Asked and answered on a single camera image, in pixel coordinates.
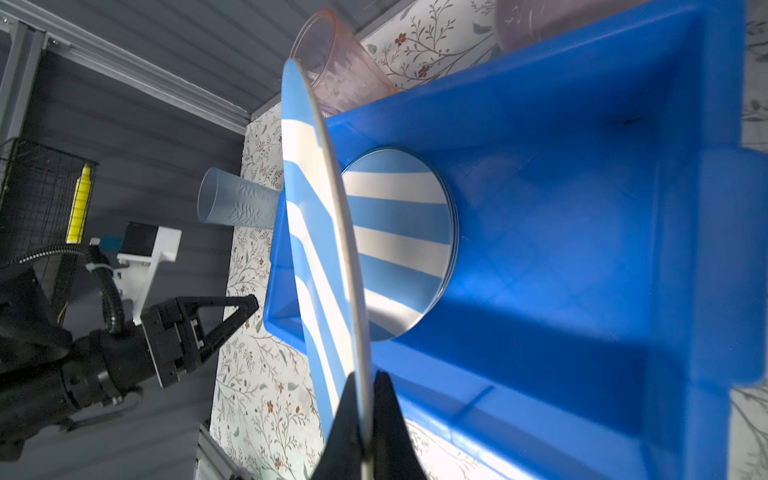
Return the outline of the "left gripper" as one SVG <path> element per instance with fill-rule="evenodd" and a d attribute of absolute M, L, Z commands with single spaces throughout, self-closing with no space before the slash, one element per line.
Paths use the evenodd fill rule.
<path fill-rule="evenodd" d="M 235 309 L 213 330 L 203 328 L 200 311 Z M 259 309 L 255 296 L 176 297 L 146 309 L 141 326 L 153 366 L 163 388 L 204 365 Z"/>

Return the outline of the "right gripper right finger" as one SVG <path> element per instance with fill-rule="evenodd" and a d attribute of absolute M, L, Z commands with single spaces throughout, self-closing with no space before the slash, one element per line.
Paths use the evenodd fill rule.
<path fill-rule="evenodd" d="M 377 480 L 426 480 L 413 449 L 391 377 L 378 371 L 374 381 L 373 465 Z"/>

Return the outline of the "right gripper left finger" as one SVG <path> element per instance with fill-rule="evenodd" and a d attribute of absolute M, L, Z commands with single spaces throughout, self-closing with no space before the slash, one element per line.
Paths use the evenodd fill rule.
<path fill-rule="evenodd" d="M 360 480 L 362 451 L 356 382 L 354 374 L 350 374 L 324 451 L 310 479 Z"/>

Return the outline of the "blue translucent cup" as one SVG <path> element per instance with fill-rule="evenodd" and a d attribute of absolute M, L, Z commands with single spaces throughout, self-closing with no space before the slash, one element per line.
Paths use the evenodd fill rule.
<path fill-rule="evenodd" d="M 218 168 L 209 168 L 198 192 L 197 217 L 206 224 L 272 229 L 279 192 Z"/>

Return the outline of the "blue white striped plate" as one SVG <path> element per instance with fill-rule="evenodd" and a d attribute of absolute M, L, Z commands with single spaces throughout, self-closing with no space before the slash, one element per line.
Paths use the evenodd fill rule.
<path fill-rule="evenodd" d="M 456 203 L 435 168 L 393 147 L 358 157 L 342 181 L 371 338 L 392 340 L 417 325 L 450 282 L 459 246 Z"/>

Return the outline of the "blue plastic bin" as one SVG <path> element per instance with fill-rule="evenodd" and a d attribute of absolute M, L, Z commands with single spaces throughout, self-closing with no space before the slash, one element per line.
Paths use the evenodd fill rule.
<path fill-rule="evenodd" d="M 741 145 L 746 5 L 649 1 L 325 118 L 456 203 L 450 282 L 370 335 L 374 381 L 498 473 L 723 479 L 730 392 L 766 363 L 767 158 Z M 268 326 L 307 354 L 285 206 Z"/>

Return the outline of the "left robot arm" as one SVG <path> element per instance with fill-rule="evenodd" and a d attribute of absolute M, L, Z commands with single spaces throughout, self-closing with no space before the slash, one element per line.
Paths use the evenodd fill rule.
<path fill-rule="evenodd" d="M 75 421 L 96 404 L 163 388 L 210 360 L 259 308 L 252 295 L 176 297 L 147 308 L 139 327 L 95 330 L 78 340 L 54 324 L 35 272 L 1 271 L 1 459 L 15 462 L 27 440 L 49 426 L 65 432 L 113 419 Z"/>

